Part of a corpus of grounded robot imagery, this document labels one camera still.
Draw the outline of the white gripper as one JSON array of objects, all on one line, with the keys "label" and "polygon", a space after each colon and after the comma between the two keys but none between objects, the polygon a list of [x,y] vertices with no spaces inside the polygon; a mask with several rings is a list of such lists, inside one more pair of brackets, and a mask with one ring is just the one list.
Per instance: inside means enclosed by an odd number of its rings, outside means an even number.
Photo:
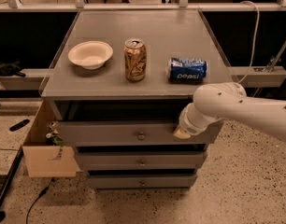
[{"label": "white gripper", "polygon": [[210,125],[221,121],[219,118],[202,114],[194,103],[190,103],[181,111],[179,126],[175,129],[173,135],[179,139],[189,139],[192,135],[198,135]]}]

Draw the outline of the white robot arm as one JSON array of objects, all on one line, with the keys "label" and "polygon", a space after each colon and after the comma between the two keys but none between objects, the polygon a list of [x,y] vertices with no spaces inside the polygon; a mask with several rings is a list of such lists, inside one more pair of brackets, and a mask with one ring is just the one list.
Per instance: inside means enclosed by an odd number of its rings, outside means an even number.
[{"label": "white robot arm", "polygon": [[286,101],[248,97],[235,82],[202,85],[179,116],[173,135],[188,139],[222,119],[232,119],[286,142]]}]

